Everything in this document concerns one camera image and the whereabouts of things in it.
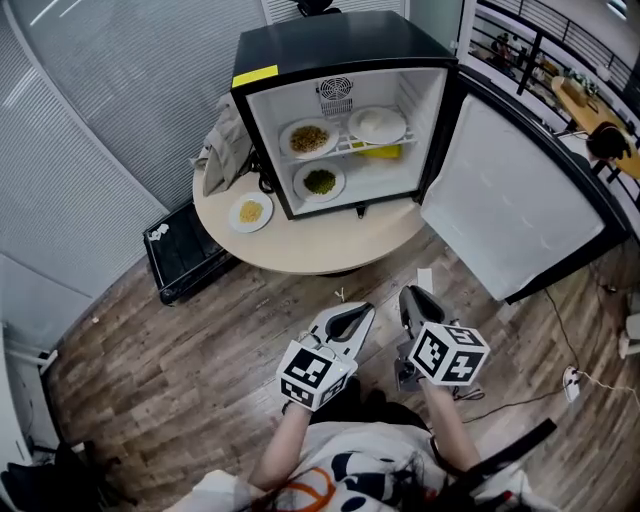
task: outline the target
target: white plate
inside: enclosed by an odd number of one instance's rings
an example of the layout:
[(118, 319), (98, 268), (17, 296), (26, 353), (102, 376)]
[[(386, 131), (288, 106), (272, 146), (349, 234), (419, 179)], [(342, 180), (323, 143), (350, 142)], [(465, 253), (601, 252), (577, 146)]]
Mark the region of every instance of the white plate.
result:
[[(291, 147), (291, 134), (298, 128), (301, 128), (302, 126), (317, 126), (321, 130), (324, 130), (329, 134), (329, 139), (327, 140), (327, 142), (325, 142), (322, 146), (320, 146), (318, 149), (314, 151), (309, 151), (307, 153), (299, 153), (297, 151), (294, 151), (293, 148)], [(298, 158), (300, 160), (309, 160), (311, 158), (318, 158), (319, 156), (322, 156), (328, 153), (329, 151), (331, 151), (333, 148), (336, 147), (336, 144), (338, 143), (339, 133), (340, 131), (338, 130), (338, 127), (336, 125), (331, 124), (329, 121), (326, 121), (325, 119), (322, 119), (320, 117), (302, 119), (300, 121), (296, 121), (295, 123), (287, 126), (283, 130), (283, 132), (280, 134), (280, 149), (285, 155), (293, 158)]]
[[(326, 169), (331, 171), (336, 177), (336, 184), (326, 194), (314, 194), (304, 185), (304, 179), (309, 176), (311, 171), (318, 171), (320, 169)], [(303, 165), (298, 169), (296, 175), (293, 178), (293, 190), (303, 201), (309, 201), (310, 203), (325, 203), (331, 201), (340, 195), (344, 189), (346, 179), (344, 172), (336, 164), (328, 162), (327, 160), (317, 160)]]
[(351, 114), (347, 127), (349, 133), (361, 141), (369, 144), (391, 144), (406, 133), (407, 122), (391, 109), (366, 107)]
[[(240, 222), (240, 209), (247, 201), (255, 201), (262, 205), (262, 214), (255, 222)], [(273, 202), (262, 192), (248, 192), (239, 197), (229, 210), (229, 224), (239, 233), (253, 233), (263, 228), (273, 215)]]

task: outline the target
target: plate of rice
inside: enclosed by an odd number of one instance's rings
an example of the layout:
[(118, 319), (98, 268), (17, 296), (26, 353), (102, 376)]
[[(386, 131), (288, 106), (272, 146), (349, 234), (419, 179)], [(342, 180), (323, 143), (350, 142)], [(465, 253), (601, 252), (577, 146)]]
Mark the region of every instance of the plate of rice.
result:
[(338, 127), (325, 119), (302, 119), (282, 131), (280, 149), (291, 158), (318, 158), (336, 147), (339, 133)]
[(253, 233), (263, 228), (273, 215), (273, 202), (262, 192), (239, 197), (229, 210), (229, 224), (239, 233)]
[(336, 164), (315, 160), (303, 165), (293, 177), (293, 190), (303, 201), (324, 203), (340, 195), (346, 179)]

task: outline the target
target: wooden desk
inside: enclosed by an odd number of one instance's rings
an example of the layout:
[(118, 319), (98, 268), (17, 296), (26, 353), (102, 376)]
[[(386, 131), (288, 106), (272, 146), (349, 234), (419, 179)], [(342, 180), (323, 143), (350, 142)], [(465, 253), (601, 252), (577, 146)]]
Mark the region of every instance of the wooden desk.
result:
[(288, 274), (330, 274), (378, 260), (409, 241), (425, 226), (411, 199), (371, 205), (364, 218), (342, 210), (302, 220), (288, 220), (278, 198), (269, 223), (254, 233), (229, 226), (231, 205), (246, 192), (257, 192), (258, 175), (249, 173), (226, 192), (204, 197), (203, 173), (195, 172), (193, 202), (207, 232), (231, 254), (256, 267)]
[[(551, 88), (560, 100), (560, 103), (562, 103), (565, 110), (574, 119), (578, 126), (590, 134), (600, 123), (608, 121), (618, 126), (625, 134), (627, 134), (626, 127), (622, 120), (611, 112), (609, 107), (607, 107), (600, 99), (594, 98), (590, 100), (597, 105), (598, 112), (594, 111), (589, 107), (589, 105), (581, 107), (573, 101), (571, 96), (562, 89), (562, 82), (564, 80), (565, 78), (561, 76), (554, 77), (553, 80), (551, 80)], [(622, 172), (625, 172), (636, 179), (640, 179), (640, 156), (638, 156), (638, 151), (634, 145), (631, 143), (629, 145), (631, 146), (631, 158), (625, 156), (621, 160), (616, 160), (616, 166)]]

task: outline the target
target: electrical outlet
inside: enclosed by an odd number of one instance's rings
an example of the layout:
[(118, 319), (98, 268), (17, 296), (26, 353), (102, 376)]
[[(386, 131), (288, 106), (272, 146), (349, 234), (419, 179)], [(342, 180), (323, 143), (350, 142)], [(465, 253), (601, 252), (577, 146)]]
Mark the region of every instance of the electrical outlet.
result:
[(580, 395), (578, 373), (573, 366), (567, 366), (567, 369), (562, 374), (562, 386), (564, 387), (564, 394), (567, 397), (567, 402), (571, 403), (575, 401), (575, 399)]

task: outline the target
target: plate of food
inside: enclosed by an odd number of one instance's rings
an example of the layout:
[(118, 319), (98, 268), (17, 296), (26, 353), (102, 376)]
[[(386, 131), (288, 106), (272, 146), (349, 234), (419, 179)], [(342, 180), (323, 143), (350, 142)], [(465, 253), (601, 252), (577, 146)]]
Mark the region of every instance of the plate of food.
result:
[(389, 108), (366, 107), (349, 117), (349, 133), (369, 144), (391, 144), (407, 131), (405, 119)]
[(273, 215), (273, 202), (262, 192), (248, 192), (229, 210), (229, 224), (239, 233), (253, 233), (263, 228)]
[(287, 126), (280, 134), (280, 149), (289, 157), (309, 160), (336, 147), (338, 135), (338, 127), (325, 119), (302, 119)]
[(298, 169), (293, 178), (293, 190), (303, 201), (324, 203), (338, 197), (345, 183), (340, 167), (326, 160), (317, 160)]

